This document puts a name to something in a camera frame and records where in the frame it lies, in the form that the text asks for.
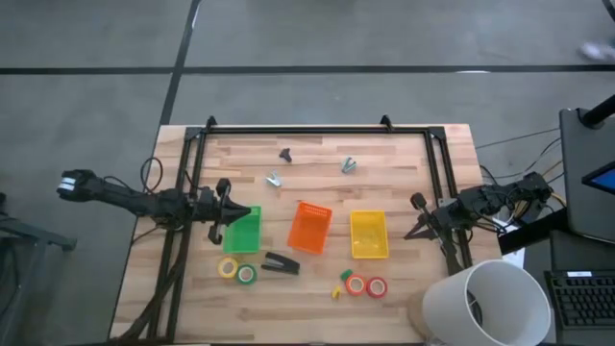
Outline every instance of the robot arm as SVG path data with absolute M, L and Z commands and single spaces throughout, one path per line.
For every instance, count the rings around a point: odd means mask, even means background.
M 461 270 L 461 266 L 455 257 L 453 230 L 469 230 L 483 217 L 497 213 L 502 207 L 514 210 L 515 204 L 521 201 L 529 203 L 531 210 L 539 212 L 552 192 L 541 175 L 529 173 L 523 180 L 508 185 L 480 185 L 464 189 L 450 203 L 432 212 L 427 210 L 423 194 L 415 193 L 410 202 L 421 214 L 418 223 L 404 239 L 438 239 L 449 271 L 454 274 Z M 428 229 L 419 232 L 424 226 Z
M 56 190 L 60 198 L 72 202 L 100 201 L 125 209 L 136 216 L 150 216 L 162 228 L 179 230 L 186 221 L 212 221 L 209 239 L 218 245 L 222 242 L 220 225 L 229 225 L 250 213 L 250 208 L 240 206 L 229 198 L 231 182 L 220 179 L 216 199 L 209 187 L 200 187 L 198 201 L 188 198 L 177 188 L 157 193 L 135 191 L 125 185 L 110 183 L 91 170 L 64 171 Z

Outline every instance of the wooden tabletop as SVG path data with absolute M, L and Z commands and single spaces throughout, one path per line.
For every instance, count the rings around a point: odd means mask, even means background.
M 443 126 L 458 189 L 482 184 L 469 126 Z M 160 129 L 155 151 L 164 165 L 160 188 L 175 184 L 184 131 L 185 126 Z M 292 163 L 278 157 L 283 148 L 290 148 Z M 357 169 L 346 175 L 341 173 L 340 166 L 348 156 L 357 161 Z M 444 168 L 441 158 L 437 158 L 440 180 L 444 183 Z M 265 176 L 274 169 L 283 180 L 282 187 L 265 182 Z M 150 184 L 159 173 L 154 165 Z M 406 300 L 411 293 L 447 276 L 444 257 L 435 241 L 403 240 L 418 215 L 409 203 L 410 195 L 422 192 L 429 208 L 433 208 L 422 136 L 208 136 L 201 185 L 214 187 L 222 177 L 231 180 L 231 197 L 235 202 L 262 207 L 260 252 L 234 256 L 239 262 L 258 268 L 258 281 L 241 285 L 219 277 L 216 266 L 225 257 L 222 247 L 209 242 L 209 224 L 194 223 L 176 342 L 421 340 L 407 321 Z M 332 209 L 332 224 L 322 255 L 303 253 L 286 245 L 299 201 Z M 388 259 L 352 258 L 352 210 L 385 211 Z M 153 226 L 150 219 L 140 219 L 135 236 Z M 133 247 L 111 336 L 123 333 L 152 297 L 163 238 L 163 231 L 156 231 Z M 496 237 L 485 231 L 475 231 L 470 248 L 474 262 L 501 256 Z M 259 265 L 267 251 L 300 262 L 300 275 L 261 270 Z M 376 300 L 367 295 L 352 297 L 343 290 L 339 301 L 332 300 L 332 289 L 342 285 L 339 275 L 349 268 L 365 278 L 383 277 L 388 281 L 388 294 Z M 167 310 L 168 302 L 162 309 L 161 326 L 166 325 Z

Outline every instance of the gray floor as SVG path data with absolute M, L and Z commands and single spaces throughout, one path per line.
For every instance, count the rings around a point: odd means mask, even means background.
M 172 66 L 189 0 L 0 2 L 0 67 Z M 583 64 L 615 33 L 600 0 L 204 0 L 186 65 Z M 71 205 L 64 169 L 138 186 L 170 76 L 0 76 L 0 190 L 9 211 L 79 238 L 52 253 L 23 344 L 105 339 L 135 222 Z M 557 126 L 592 107 L 613 73 L 184 76 L 171 124 L 470 123 L 477 145 Z M 496 175 L 523 170 L 557 132 L 479 149 Z M 558 148 L 538 165 L 560 159 Z M 553 184 L 563 193 L 563 183 Z M 530 264 L 540 260 L 532 259 Z

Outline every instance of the metal clip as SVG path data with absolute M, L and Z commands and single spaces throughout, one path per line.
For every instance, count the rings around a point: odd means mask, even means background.
M 353 158 L 351 157 L 346 158 L 344 163 L 342 163 L 342 173 L 344 174 L 352 171 L 355 168 L 357 168 L 357 162 L 353 161 Z
M 271 178 L 265 177 L 265 180 L 275 187 L 282 186 L 282 180 L 280 180 L 280 177 L 278 177 L 278 173 L 275 170 L 271 172 Z

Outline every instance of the keyboard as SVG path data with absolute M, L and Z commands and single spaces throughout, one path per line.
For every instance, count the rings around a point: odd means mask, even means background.
M 615 330 L 615 271 L 545 272 L 562 329 Z

